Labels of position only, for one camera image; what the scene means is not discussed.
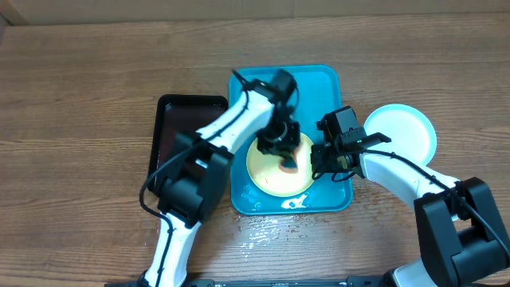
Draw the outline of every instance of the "wood grain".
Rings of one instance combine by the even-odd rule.
[[[510,14],[7,27],[0,285],[137,277],[157,240],[137,190],[158,98],[227,95],[232,67],[316,63],[339,74],[361,122],[389,103],[422,110],[437,131],[432,167],[485,180],[510,226]],[[264,217],[236,212],[227,188],[188,270],[217,280],[341,278],[419,256],[413,213],[376,184],[354,186],[345,211]]]

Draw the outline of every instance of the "plate on blue tray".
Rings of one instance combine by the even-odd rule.
[[[278,69],[286,69],[297,81],[300,102],[293,118],[300,123],[300,130],[314,144],[324,141],[322,131],[317,131],[316,122],[324,114],[342,107],[339,78],[326,65],[302,65],[287,67],[264,67],[239,69],[238,72],[251,81],[271,81]],[[230,106],[239,100],[241,84],[232,76],[229,81]],[[296,93],[289,104],[295,104]],[[333,183],[330,176],[316,180],[307,190],[290,197],[276,197],[259,189],[249,177],[246,155],[255,136],[246,140],[237,150],[230,171],[231,199],[239,212],[247,215],[297,214],[311,212],[339,211],[347,208],[352,201],[352,181]]]

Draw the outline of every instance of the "wooden table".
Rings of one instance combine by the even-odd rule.
[[[0,285],[136,278],[157,240],[158,221],[137,194],[159,97],[227,95],[232,67],[316,63],[336,70],[361,122],[384,104],[422,110],[438,137],[431,166],[485,180],[510,227],[510,14],[8,27]],[[188,270],[217,280],[341,278],[419,256],[413,212],[376,184],[355,179],[354,188],[339,213],[258,217],[236,212],[227,190]]]

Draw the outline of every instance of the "round plate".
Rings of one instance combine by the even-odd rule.
[[[378,108],[368,116],[364,127],[367,135],[381,132],[389,136],[399,151],[419,163],[428,164],[436,153],[434,126],[422,112],[408,105],[388,104]]]
[[[297,168],[293,169],[282,167],[283,159],[280,156],[262,155],[257,150],[257,139],[252,142],[246,156],[246,166],[249,177],[258,188],[270,195],[288,197],[298,195],[312,185],[310,153],[313,142],[304,133],[301,133],[300,140],[294,156]]]

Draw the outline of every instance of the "robotic arm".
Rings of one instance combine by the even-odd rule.
[[[138,282],[122,286],[180,287],[185,282],[194,236],[223,195],[233,154],[252,134],[262,153],[291,159],[300,138],[287,105],[295,80],[281,70],[270,83],[240,81],[246,98],[195,134],[176,137],[168,158],[174,162],[158,173],[153,190],[172,226],[161,220],[151,268]],[[381,286],[461,286],[508,268],[510,240],[484,182],[461,182],[396,155],[391,139],[381,133],[368,136],[348,106],[326,114],[317,128],[324,131],[324,143],[312,146],[315,172],[356,173],[395,193],[416,213],[422,258],[386,273]],[[467,212],[457,195],[487,224]],[[458,233],[453,225],[458,218],[472,219],[472,227]]]

